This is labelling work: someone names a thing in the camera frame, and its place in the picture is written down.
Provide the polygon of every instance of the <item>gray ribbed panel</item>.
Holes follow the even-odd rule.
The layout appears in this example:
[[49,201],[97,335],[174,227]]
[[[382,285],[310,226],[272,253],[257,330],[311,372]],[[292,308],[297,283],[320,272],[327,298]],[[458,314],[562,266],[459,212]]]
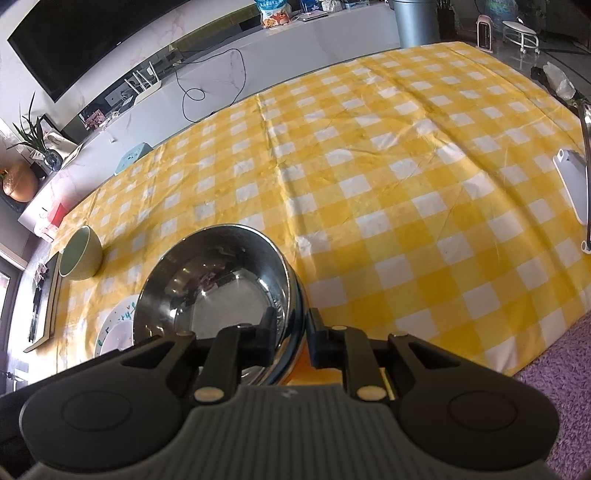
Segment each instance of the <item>gray ribbed panel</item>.
[[145,462],[75,475],[37,465],[26,480],[556,480],[542,462],[512,472],[451,467],[420,451],[389,410],[339,385],[239,387],[224,405],[196,408]]

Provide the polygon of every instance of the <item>brown pot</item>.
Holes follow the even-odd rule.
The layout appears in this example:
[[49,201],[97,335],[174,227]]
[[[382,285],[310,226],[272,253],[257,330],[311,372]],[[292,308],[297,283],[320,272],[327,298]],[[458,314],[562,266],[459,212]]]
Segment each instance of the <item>brown pot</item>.
[[456,39],[456,18],[453,10],[437,10],[439,36],[442,40]]
[[30,202],[37,193],[37,177],[24,161],[17,161],[8,169],[2,181],[4,193],[17,202]]

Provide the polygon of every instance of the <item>gray trash can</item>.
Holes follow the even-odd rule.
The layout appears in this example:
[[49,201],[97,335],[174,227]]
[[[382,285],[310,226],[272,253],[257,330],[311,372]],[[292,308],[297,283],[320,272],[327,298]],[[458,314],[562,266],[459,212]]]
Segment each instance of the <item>gray trash can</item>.
[[436,0],[388,0],[388,3],[396,13],[402,48],[437,43],[441,40]]

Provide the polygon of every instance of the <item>orange vase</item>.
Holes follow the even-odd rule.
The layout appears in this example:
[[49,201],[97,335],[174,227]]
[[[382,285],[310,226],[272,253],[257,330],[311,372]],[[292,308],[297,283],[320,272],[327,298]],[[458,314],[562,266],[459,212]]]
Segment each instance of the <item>orange vase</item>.
[[37,193],[37,177],[25,161],[17,161],[2,181],[4,193],[17,202],[30,202]]

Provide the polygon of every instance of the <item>white stool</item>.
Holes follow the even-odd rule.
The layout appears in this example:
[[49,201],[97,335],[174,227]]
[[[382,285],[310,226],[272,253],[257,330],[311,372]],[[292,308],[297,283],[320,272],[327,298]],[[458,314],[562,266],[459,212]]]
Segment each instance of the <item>white stool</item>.
[[503,41],[509,40],[519,45],[521,53],[527,53],[526,48],[533,48],[536,53],[540,53],[540,41],[534,30],[517,22],[504,21],[503,25]]

